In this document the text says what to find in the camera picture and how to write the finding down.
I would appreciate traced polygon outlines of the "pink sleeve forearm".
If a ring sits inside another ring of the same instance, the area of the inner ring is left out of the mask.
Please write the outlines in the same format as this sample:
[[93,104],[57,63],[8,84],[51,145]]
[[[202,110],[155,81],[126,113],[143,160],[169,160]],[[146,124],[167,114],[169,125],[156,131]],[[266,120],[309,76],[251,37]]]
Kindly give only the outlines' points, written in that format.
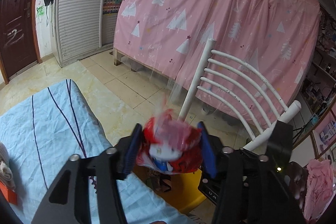
[[306,168],[308,177],[303,217],[306,223],[315,223],[333,196],[333,166],[329,160],[311,159]]

